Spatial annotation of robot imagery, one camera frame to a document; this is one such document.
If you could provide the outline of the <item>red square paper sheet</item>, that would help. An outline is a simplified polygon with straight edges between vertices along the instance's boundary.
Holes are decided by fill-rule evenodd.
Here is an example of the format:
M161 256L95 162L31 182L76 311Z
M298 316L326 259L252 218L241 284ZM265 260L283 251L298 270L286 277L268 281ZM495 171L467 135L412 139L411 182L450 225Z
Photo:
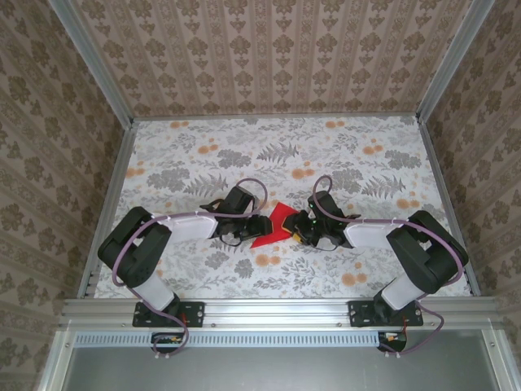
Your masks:
M285 230L282 225L287 217L297 213L298 211L296 209L278 202L274 211L269 216L269 220L272 222L273 231L268 235L256 238L252 243L251 249L290 239L291 232Z

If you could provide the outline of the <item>aluminium front beam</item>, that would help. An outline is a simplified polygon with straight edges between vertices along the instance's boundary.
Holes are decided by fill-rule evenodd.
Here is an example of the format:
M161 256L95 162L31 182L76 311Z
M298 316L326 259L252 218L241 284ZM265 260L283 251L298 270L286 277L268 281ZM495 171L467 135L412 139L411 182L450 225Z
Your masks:
M348 298L204 299L204 327L217 329L319 329L350 327ZM128 331L136 299L85 298L65 301L60 329ZM427 297L426 309L444 317L445 330L502 329L491 297Z

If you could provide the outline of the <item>floral tablecloth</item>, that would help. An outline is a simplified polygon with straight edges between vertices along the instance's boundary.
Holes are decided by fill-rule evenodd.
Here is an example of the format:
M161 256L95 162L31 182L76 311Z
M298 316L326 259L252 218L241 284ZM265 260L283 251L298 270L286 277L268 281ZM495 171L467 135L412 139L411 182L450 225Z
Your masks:
M330 188L346 213L448 220L429 154L411 116L288 117L138 123L116 221L136 206L165 215L222 198L240 179L277 204L304 209ZM186 299L372 297L401 273L389 251L309 248L287 239L238 247L219 239L171 243L156 272Z

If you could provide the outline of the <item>black controller board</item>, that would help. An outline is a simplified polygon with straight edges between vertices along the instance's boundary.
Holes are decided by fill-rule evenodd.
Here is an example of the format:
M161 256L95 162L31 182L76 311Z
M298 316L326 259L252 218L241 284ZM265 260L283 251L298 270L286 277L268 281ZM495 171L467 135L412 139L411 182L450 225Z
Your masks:
M407 335L405 332L379 332L378 350L384 353L402 352L407 343Z
M184 332L155 332L151 334L151 349L155 354L172 355L185 342Z

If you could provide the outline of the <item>grey metal panel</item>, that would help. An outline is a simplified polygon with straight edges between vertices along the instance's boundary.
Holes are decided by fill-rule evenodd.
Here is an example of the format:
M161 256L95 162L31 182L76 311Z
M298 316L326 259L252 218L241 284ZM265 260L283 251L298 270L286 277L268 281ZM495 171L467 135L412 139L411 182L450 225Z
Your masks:
M499 391L478 345L404 358L357 348L78 349L63 391Z

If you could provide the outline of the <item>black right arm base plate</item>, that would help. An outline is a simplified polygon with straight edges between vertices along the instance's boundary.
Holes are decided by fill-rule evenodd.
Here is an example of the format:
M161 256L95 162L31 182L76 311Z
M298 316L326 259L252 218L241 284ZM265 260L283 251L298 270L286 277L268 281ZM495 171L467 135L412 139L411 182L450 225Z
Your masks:
M350 301L349 322L352 327L419 327L423 325L422 311L413 302L401 310L394 310L385 302Z

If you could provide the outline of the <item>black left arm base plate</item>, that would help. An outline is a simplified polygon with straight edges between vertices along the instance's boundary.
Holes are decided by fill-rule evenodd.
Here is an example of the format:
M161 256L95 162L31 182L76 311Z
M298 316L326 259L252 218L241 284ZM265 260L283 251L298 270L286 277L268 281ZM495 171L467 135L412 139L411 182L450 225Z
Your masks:
M163 312L175 316L187 327L202 327L205 303L202 301L179 301L167 306ZM172 319L167 319L147 308L142 302L136 304L132 325L134 327L177 327Z

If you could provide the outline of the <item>aluminium back rail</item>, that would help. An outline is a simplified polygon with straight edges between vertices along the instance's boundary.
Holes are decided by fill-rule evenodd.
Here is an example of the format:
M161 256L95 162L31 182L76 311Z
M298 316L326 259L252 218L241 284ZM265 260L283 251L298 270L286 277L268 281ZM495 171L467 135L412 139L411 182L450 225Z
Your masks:
M148 122L148 121L196 121L196 120L232 120L232 119L287 119L287 118L354 118L354 117L369 117L375 116L378 118L384 117L417 117L414 112L322 112L322 113L276 113L276 114L224 114L224 115L192 115L192 116L136 116L133 119L133 123L137 122Z

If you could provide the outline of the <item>aluminium side rail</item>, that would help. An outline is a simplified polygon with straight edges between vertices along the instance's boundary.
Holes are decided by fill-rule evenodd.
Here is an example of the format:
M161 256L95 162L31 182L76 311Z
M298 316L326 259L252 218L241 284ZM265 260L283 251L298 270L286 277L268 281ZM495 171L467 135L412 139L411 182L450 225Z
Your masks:
M436 151L431 141L427 125L424 121L418 121L418 128L422 136L423 144L426 148L427 157L431 164L431 170L436 180L438 192L440 193L440 199L444 207L445 215L452 233L452 236L458 241L458 243L466 249L466 244L462 235L462 231L458 224L456 213L453 209L453 204L449 197L449 192L446 187L444 176L440 168L439 161L436 156ZM470 287L471 294L473 296L480 296L481 291L471 261L468 261L465 265L466 281Z
M134 149L134 142L137 132L137 125L132 121L130 126L123 133L120 149L117 154L116 163L112 171L112 177L107 188L105 201L98 220L96 231L92 239L89 255L85 264L85 269L77 292L78 299L84 299L89 292L89 284L93 275L99 270L100 260L98 249L102 242L111 232L112 223L120 199L121 189L125 181L126 171L129 166L129 159Z

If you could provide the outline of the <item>aluminium frame post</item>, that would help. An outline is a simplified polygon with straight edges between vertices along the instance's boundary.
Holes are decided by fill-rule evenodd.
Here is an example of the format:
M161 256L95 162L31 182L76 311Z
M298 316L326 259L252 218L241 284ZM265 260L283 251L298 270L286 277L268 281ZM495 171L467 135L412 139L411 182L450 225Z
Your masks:
M460 23L449 48L440 63L426 94L416 111L420 125L427 123L441 96L457 71L463 57L469 50L471 43L479 32L483 22L491 11L495 0L472 0L472 3Z
M128 103L125 102L112 74L103 58L94 35L89 31L87 23L76 9L73 0L49 0L51 7L72 40L87 68L103 92L112 111L122 125L124 131L132 127L134 115Z

